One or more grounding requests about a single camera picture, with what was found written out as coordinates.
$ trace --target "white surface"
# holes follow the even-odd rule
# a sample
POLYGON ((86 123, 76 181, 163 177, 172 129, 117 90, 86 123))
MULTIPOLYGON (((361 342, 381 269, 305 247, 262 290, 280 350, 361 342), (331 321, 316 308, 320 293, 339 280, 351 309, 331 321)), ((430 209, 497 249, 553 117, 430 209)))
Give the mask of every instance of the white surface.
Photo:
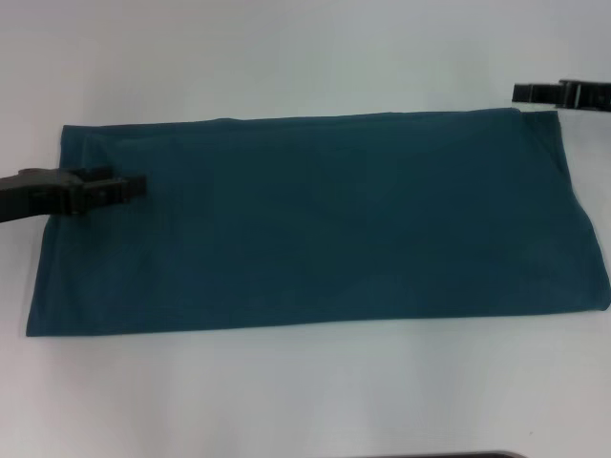
MULTIPOLYGON (((509 106, 611 79, 611 4, 2 0, 0 176, 65 123, 509 106)), ((611 259, 611 115, 563 114, 611 259)), ((44 219, 0 225, 0 456, 611 456, 611 314, 26 339, 44 219)))

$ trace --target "towel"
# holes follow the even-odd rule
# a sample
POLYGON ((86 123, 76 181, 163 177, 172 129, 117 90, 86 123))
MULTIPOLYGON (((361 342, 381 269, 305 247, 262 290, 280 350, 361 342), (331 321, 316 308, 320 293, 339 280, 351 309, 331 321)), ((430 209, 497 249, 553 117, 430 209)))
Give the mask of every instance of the towel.
POLYGON ((148 194, 50 217, 29 336, 604 310, 555 112, 66 126, 148 194))

